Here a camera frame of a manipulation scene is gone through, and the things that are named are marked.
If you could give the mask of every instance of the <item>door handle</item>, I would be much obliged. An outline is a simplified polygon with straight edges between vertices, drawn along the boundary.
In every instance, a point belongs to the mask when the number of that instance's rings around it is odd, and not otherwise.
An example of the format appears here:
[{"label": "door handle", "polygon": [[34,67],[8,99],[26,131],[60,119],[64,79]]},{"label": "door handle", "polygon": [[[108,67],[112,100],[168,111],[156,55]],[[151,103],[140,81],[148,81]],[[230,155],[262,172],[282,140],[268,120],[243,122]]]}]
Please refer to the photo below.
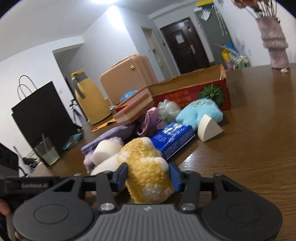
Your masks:
[{"label": "door handle", "polygon": [[196,51],[195,51],[195,48],[194,48],[193,44],[190,45],[190,48],[191,48],[191,50],[192,50],[192,53],[195,54]]}]

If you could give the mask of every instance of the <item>human hand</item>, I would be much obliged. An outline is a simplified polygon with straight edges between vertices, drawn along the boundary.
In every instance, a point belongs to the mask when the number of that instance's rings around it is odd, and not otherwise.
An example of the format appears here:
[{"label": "human hand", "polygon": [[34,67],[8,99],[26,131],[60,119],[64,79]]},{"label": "human hand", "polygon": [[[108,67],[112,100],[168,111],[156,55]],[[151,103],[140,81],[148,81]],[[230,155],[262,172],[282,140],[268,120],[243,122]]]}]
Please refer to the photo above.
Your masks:
[{"label": "human hand", "polygon": [[[4,216],[11,215],[10,207],[9,207],[8,203],[3,199],[0,199],[0,214],[2,214]],[[15,232],[15,237],[17,239],[20,239],[17,232]]]}]

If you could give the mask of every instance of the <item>open box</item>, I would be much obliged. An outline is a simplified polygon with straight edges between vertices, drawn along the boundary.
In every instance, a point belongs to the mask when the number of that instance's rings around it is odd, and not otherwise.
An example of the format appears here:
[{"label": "open box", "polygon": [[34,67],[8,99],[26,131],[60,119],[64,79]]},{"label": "open box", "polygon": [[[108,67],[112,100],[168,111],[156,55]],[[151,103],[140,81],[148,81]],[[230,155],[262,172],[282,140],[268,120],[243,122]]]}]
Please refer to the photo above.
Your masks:
[{"label": "open box", "polygon": [[159,102],[168,99],[176,102],[183,109],[197,99],[211,98],[221,110],[231,108],[223,65],[196,70],[171,80],[144,87],[118,105],[115,110],[117,112],[122,110],[147,92],[153,98],[154,106],[158,106]]}]

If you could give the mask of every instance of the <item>blue tissue pack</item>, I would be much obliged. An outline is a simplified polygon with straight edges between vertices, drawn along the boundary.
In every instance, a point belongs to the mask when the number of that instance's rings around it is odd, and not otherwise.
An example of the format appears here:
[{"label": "blue tissue pack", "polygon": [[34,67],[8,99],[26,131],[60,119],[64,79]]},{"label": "blue tissue pack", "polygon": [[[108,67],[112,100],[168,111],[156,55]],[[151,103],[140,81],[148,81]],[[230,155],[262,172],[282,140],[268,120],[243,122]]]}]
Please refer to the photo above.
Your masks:
[{"label": "blue tissue pack", "polygon": [[191,126],[172,122],[151,137],[155,149],[168,160],[195,136]]}]

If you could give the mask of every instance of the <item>blue plush toy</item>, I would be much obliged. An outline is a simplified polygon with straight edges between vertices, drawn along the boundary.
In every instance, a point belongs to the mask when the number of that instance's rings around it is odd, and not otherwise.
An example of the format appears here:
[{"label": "blue plush toy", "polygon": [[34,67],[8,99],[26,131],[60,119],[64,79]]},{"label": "blue plush toy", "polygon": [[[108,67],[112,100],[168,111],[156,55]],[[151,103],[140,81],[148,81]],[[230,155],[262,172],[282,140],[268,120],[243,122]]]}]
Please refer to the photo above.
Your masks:
[{"label": "blue plush toy", "polygon": [[201,118],[207,114],[216,123],[223,119],[223,113],[216,103],[210,99],[199,99],[187,105],[176,117],[176,122],[192,126],[196,131]]}]

